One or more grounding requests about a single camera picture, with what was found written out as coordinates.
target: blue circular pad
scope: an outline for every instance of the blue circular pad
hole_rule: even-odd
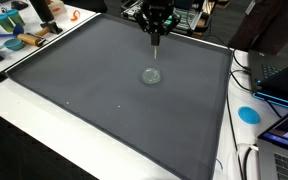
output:
[[[244,122],[248,124],[257,124],[260,122],[260,116],[254,109],[250,107],[240,107],[238,109],[238,115]]]

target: gray fabric surface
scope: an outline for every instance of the gray fabric surface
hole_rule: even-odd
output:
[[[8,75],[180,178],[212,179],[231,52],[169,35],[157,57],[136,24],[101,15]],[[147,67],[161,82],[140,80]]]

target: green object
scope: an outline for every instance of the green object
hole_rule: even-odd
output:
[[[18,13],[18,10],[12,9],[12,10],[6,11],[5,14],[7,14],[7,16],[14,22],[14,24],[20,24],[22,26],[25,25],[22,17]]]
[[[5,29],[5,31],[13,32],[14,26],[6,14],[0,14],[0,25]]]

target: white table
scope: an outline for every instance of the white table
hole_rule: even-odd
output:
[[[236,57],[245,64],[246,53],[237,51]],[[248,86],[247,76],[236,76],[243,85]],[[278,118],[265,102],[242,91],[233,80],[229,84],[228,94],[237,143],[255,143],[257,135]],[[254,108],[260,114],[261,122],[249,125],[241,121],[237,115],[241,106]],[[285,114],[288,110],[278,108],[278,111]],[[0,83],[0,116],[99,179],[178,179],[136,151],[10,79]],[[240,179],[227,110],[224,113],[217,158],[223,164],[223,171],[216,164],[214,180]],[[256,155],[251,154],[249,179],[258,179],[256,159]]]
[[[25,33],[30,32],[34,34],[42,29],[40,26],[40,24],[42,24],[42,21],[38,17],[37,13],[35,12],[33,6],[29,3],[29,1],[27,3],[29,4],[29,7],[19,11],[19,13],[23,21],[25,22],[24,26]],[[11,9],[10,4],[11,2],[7,2],[4,3],[3,6],[6,7],[7,9]],[[54,17],[56,24],[58,25],[59,28],[62,28],[63,31],[60,34],[52,34],[52,33],[46,34],[44,36],[48,41],[47,43],[45,43],[46,45],[48,43],[55,42],[63,35],[71,32],[72,30],[82,25],[85,22],[85,20],[91,19],[96,15],[96,13],[92,11],[87,11],[72,6],[65,6],[65,7],[67,10],[66,13]],[[77,21],[71,22],[70,19],[73,17],[73,12],[75,10],[78,10],[81,15]],[[0,34],[6,34],[6,33],[7,32],[0,26]],[[0,45],[2,45],[8,39],[11,38],[0,38]],[[3,50],[0,51],[0,53],[3,54],[5,57],[5,59],[0,62],[0,71],[4,71],[8,67],[23,60],[23,58],[25,58],[26,56],[32,54],[33,52],[41,50],[45,47],[46,46],[39,48],[36,46],[26,45],[23,49],[19,51],[12,51],[7,48],[4,48]]]

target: laptop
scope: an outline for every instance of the laptop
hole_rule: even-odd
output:
[[[288,108],[288,60],[250,51],[253,97]]]
[[[258,137],[262,180],[288,180],[288,114]]]

